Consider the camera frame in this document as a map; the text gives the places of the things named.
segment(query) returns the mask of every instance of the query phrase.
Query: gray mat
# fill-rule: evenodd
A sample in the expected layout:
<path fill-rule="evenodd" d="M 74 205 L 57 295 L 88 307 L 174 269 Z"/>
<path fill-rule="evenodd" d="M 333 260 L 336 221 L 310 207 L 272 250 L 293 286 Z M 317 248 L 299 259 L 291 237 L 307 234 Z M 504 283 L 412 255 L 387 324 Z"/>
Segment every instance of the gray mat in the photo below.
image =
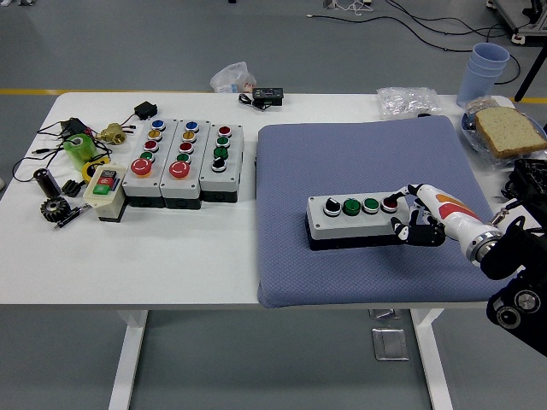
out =
<path fill-rule="evenodd" d="M 300 124 L 260 130 L 256 208 L 260 287 L 267 308 L 365 302 L 475 302 L 500 289 L 459 244 L 311 251 L 308 196 L 431 184 L 482 219 L 491 210 L 460 141 L 443 116 L 365 124 Z"/>

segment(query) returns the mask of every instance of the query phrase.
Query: stacked cups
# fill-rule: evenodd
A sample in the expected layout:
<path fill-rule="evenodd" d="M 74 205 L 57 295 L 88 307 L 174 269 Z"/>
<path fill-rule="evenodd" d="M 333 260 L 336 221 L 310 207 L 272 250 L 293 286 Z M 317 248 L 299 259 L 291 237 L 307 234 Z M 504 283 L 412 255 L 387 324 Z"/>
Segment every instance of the stacked cups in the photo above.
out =
<path fill-rule="evenodd" d="M 490 95 L 508 60 L 509 52 L 504 47 L 492 43 L 476 44 L 463 74 L 457 104 L 464 107 L 475 98 Z"/>

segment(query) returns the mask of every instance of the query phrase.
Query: white table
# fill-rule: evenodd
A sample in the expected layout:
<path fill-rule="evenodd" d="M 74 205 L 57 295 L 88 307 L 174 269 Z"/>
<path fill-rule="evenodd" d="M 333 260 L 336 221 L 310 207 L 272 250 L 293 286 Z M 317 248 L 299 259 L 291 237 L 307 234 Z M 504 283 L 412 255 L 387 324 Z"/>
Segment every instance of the white table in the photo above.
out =
<path fill-rule="evenodd" d="M 444 115 L 459 131 L 462 109 L 455 96 L 440 96 Z M 157 104 L 156 118 L 209 120 L 244 128 L 244 165 L 237 203 L 204 202 L 200 210 L 127 207 L 120 224 L 100 222 L 91 211 L 61 229 L 39 212 L 45 200 L 35 182 L 10 184 L 0 201 L 0 305 L 59 308 L 112 308 L 127 322 L 126 339 L 110 402 L 127 408 L 149 309 L 259 308 L 256 298 L 255 153 L 258 131 L 270 124 L 369 122 L 381 120 L 375 95 L 285 95 L 282 107 L 266 112 L 238 103 L 235 94 L 195 93 L 69 93 L 57 98 L 44 126 L 80 118 L 100 132 L 122 122 L 143 101 Z M 511 106 L 506 98 L 502 105 Z M 114 147 L 113 162 L 127 166 L 143 127 L 125 144 Z M 52 128 L 59 132 L 60 127 Z M 31 151 L 55 146 L 53 137 L 37 135 Z M 493 210 L 507 175 L 482 163 L 468 149 L 471 168 Z M 24 161 L 17 177 L 28 179 L 45 165 Z M 81 180 L 61 153 L 50 166 L 59 185 Z M 71 206 L 83 199 L 69 198 Z M 412 308 L 426 378 L 434 408 L 451 408 L 432 321 L 458 303 L 362 304 L 338 308 Z M 485 302 L 465 304 L 481 307 Z"/>

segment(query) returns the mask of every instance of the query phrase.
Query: brass valve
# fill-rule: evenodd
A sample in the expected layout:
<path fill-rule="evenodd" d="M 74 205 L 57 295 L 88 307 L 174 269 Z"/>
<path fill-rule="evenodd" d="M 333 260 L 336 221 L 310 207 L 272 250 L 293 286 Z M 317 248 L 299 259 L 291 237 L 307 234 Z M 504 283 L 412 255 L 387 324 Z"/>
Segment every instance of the brass valve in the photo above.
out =
<path fill-rule="evenodd" d="M 96 138 L 108 144 L 121 145 L 126 142 L 127 135 L 121 129 L 120 124 L 113 123 L 97 134 Z"/>

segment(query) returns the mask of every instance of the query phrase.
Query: bread slice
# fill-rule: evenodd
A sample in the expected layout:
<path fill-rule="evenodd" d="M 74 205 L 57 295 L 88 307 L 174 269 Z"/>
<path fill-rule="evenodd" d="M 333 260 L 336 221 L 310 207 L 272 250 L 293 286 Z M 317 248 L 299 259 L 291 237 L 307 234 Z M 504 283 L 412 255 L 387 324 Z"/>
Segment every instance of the bread slice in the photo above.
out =
<path fill-rule="evenodd" d="M 475 126 L 495 158 L 547 149 L 547 141 L 539 135 L 534 124 L 511 107 L 480 110 L 475 114 Z"/>

